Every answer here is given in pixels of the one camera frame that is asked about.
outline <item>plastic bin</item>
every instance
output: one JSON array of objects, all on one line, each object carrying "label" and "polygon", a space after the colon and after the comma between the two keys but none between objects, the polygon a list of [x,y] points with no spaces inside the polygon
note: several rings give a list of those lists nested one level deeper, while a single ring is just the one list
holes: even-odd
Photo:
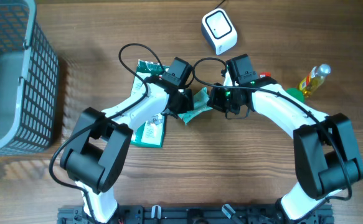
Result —
[{"label": "plastic bin", "polygon": [[52,140],[58,59],[33,0],[0,0],[0,156],[42,152]]}]

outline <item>green round object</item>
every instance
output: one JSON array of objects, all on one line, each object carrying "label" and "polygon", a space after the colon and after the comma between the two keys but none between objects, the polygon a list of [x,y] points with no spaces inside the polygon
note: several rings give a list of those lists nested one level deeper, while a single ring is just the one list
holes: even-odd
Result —
[{"label": "green round object", "polygon": [[286,92],[289,93],[289,95],[295,97],[300,102],[304,103],[304,95],[300,90],[295,88],[290,88]]}]

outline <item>plastic bottle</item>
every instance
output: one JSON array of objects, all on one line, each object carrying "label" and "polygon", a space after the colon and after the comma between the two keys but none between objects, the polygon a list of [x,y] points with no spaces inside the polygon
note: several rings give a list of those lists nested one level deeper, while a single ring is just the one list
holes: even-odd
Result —
[{"label": "plastic bottle", "polygon": [[304,97],[307,98],[313,94],[317,88],[325,81],[325,77],[329,75],[331,68],[327,64],[315,66],[304,80],[300,82],[297,89],[300,90]]}]

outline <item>wooden table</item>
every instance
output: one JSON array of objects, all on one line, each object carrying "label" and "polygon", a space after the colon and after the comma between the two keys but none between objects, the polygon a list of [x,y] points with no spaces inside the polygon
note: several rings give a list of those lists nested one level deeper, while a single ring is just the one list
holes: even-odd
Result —
[{"label": "wooden table", "polygon": [[[56,184],[47,166],[82,110],[112,107],[130,95],[133,76],[119,63],[121,46],[146,44],[165,64],[176,56],[190,63],[213,57],[200,21],[217,3],[38,5],[37,19],[61,62],[59,138],[43,154],[0,157],[0,223],[55,223],[58,208],[82,204],[80,192]],[[223,8],[237,28],[238,43],[221,59],[247,53],[256,71],[271,72],[285,89],[314,66],[331,65],[332,74],[306,103],[347,115],[363,158],[363,1],[232,0]],[[138,47],[127,49],[124,58],[130,67],[137,59],[154,60]],[[221,68],[202,63],[197,75],[221,82]],[[202,87],[192,85],[194,93]],[[169,118],[166,129],[163,149],[130,147],[115,184],[120,204],[273,203],[296,182],[293,142],[264,116],[229,121],[212,110],[187,126]],[[59,166],[55,171],[67,179]],[[353,190],[349,202],[332,202],[336,223],[363,223],[363,181]]]}]

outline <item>bottle cap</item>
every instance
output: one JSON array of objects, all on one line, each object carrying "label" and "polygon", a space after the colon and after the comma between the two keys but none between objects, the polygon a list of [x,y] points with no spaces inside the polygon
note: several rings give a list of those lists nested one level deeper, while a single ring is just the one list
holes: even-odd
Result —
[{"label": "bottle cap", "polygon": [[331,72],[331,68],[329,65],[327,64],[322,64],[319,66],[317,73],[319,76],[325,77],[327,75],[329,75]]}]

